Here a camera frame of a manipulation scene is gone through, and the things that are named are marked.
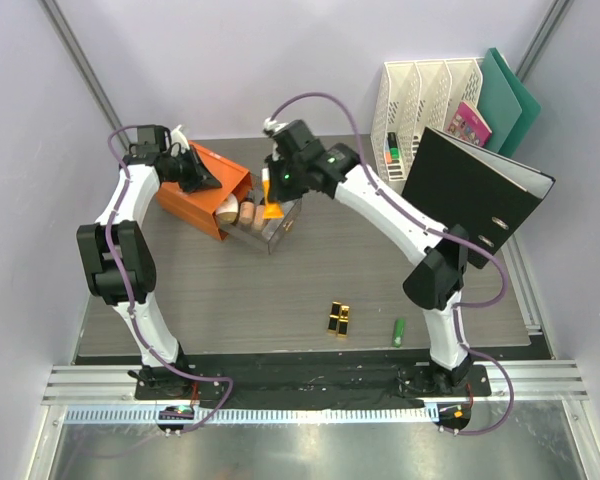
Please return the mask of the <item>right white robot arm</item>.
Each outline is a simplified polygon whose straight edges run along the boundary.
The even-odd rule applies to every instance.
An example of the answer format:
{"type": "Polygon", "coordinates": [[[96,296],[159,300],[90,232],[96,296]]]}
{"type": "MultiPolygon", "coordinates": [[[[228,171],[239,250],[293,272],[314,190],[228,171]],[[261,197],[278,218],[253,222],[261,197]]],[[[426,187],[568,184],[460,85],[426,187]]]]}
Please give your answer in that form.
{"type": "Polygon", "coordinates": [[[468,381],[470,354],[459,312],[468,248],[466,232],[445,237],[444,226],[411,206],[361,161],[338,143],[302,149],[274,145],[264,177],[272,203],[323,193],[359,213],[391,240],[413,265],[403,282],[408,299],[423,311],[430,339],[431,380],[437,391],[452,395],[468,381]]]}

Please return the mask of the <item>beige foundation bottle clear cap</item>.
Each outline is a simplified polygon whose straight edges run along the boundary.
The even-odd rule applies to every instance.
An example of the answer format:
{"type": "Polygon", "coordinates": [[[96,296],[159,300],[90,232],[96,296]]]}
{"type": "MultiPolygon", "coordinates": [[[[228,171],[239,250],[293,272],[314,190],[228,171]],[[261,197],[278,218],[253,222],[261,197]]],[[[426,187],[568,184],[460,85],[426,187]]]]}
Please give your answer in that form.
{"type": "Polygon", "coordinates": [[[250,228],[255,218],[256,205],[254,197],[248,194],[240,203],[238,225],[243,228],[250,228]]]}

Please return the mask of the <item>beige foundation bottle black cap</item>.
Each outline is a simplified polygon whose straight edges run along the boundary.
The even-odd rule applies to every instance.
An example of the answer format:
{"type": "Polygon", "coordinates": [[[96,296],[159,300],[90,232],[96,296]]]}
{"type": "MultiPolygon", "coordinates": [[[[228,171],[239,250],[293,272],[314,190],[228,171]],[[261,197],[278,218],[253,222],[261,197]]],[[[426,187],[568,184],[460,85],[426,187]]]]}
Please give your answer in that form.
{"type": "Polygon", "coordinates": [[[250,227],[250,232],[253,235],[261,234],[266,227],[268,220],[265,218],[265,203],[263,200],[255,206],[254,216],[250,227]]]}

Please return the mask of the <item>cream oval compact bottle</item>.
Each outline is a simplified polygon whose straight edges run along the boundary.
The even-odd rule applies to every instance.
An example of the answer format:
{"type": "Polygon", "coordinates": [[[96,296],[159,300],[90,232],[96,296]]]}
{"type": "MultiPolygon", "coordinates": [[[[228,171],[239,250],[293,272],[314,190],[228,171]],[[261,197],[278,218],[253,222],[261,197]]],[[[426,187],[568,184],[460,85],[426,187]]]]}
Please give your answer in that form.
{"type": "Polygon", "coordinates": [[[239,216],[240,204],[237,197],[231,193],[216,208],[214,215],[218,224],[233,224],[239,216]]]}

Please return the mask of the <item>orange white tube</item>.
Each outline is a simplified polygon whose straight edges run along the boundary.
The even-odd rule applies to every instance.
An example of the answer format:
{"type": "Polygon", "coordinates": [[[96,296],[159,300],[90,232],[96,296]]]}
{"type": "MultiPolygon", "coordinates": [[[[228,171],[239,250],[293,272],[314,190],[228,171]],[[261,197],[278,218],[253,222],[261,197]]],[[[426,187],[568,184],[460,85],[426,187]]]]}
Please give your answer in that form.
{"type": "Polygon", "coordinates": [[[282,207],[279,203],[269,199],[271,182],[268,167],[264,167],[262,169],[262,186],[264,193],[263,218],[266,220],[282,219],[284,217],[284,211],[282,207]]]}

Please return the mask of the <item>clear acrylic drawer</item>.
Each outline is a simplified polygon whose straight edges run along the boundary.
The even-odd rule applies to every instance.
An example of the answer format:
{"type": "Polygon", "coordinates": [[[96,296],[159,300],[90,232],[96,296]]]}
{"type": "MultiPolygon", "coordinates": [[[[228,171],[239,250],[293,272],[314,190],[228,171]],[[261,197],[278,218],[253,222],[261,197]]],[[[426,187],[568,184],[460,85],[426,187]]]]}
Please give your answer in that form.
{"type": "Polygon", "coordinates": [[[219,230],[230,237],[271,255],[281,240],[292,230],[302,209],[301,200],[293,200],[281,204],[284,217],[265,220],[261,230],[253,224],[241,224],[238,219],[233,223],[218,221],[219,230]]]}

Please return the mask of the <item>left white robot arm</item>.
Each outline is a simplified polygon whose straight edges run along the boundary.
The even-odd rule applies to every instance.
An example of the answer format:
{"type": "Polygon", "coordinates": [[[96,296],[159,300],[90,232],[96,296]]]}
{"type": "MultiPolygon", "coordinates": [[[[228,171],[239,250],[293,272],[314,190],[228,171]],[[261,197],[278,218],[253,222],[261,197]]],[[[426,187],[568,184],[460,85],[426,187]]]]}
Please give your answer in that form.
{"type": "Polygon", "coordinates": [[[176,151],[116,157],[119,178],[102,214],[78,227],[78,249],[90,293],[125,322],[141,353],[142,368],[162,370],[159,388],[170,398],[185,397],[198,377],[166,326],[156,299],[157,269],[142,232],[149,204],[162,183],[199,183],[203,166],[189,142],[176,151]]]}

